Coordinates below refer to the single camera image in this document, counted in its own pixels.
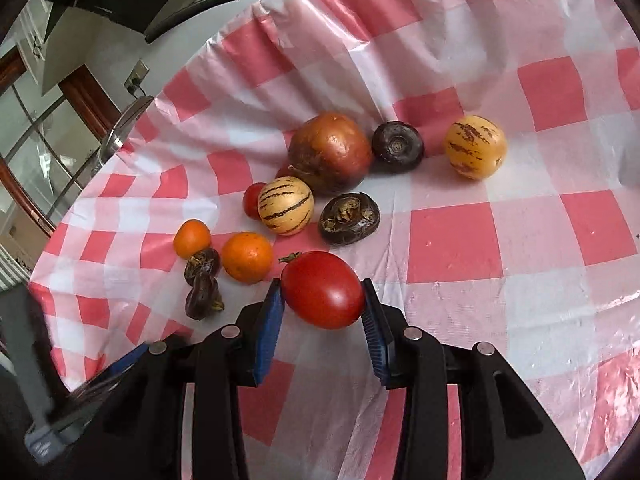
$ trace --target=blurred metal object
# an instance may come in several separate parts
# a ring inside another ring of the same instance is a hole
[[[144,113],[147,107],[153,102],[151,96],[139,97],[133,101],[116,122],[109,134],[104,137],[100,143],[96,167],[93,174],[97,173],[107,161],[122,147],[129,137],[129,133],[133,128],[140,115]]]

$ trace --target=wooden door frame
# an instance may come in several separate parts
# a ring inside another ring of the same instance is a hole
[[[18,78],[27,72],[17,47],[13,47],[0,59],[0,94],[11,87]],[[66,100],[80,116],[89,131],[100,141],[105,137],[120,117],[120,111],[105,94],[86,65],[76,69],[59,84]],[[38,227],[51,237],[56,230],[42,211],[27,195],[17,181],[4,158],[0,156],[0,182],[28,216]]]

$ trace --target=plastic sheet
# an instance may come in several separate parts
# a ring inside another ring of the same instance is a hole
[[[263,232],[242,192],[273,178],[303,121],[335,109],[372,132],[400,119],[429,157],[368,177],[358,189],[380,227],[332,252],[442,342],[493,342],[594,478],[640,412],[639,74],[612,0],[262,0],[164,88],[38,262],[61,374],[73,386],[142,340],[233,321],[268,283],[222,275],[226,310],[189,320],[180,224],[205,221],[217,248]],[[484,182],[442,155],[463,114],[508,135]],[[314,225],[267,236],[278,256],[326,249]],[[265,384],[241,393],[253,478],[390,478],[402,402],[380,389],[359,324],[323,332],[287,312]],[[451,415],[455,441],[455,402]],[[450,464],[455,478],[455,446]]]

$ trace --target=wall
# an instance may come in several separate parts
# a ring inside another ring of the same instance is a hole
[[[104,20],[86,65],[104,91],[123,110],[133,98],[124,81],[139,59],[149,67],[142,83],[156,95],[198,49],[232,17],[257,0],[239,0],[207,10],[174,28],[151,45],[142,34]]]

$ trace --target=striped yellow fruit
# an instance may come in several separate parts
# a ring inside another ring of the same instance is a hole
[[[507,139],[491,121],[467,116],[450,127],[444,151],[459,174],[481,180],[492,176],[504,162]]]
[[[314,196],[299,178],[281,176],[262,188],[258,213],[271,231],[290,236],[302,231],[311,220]]]

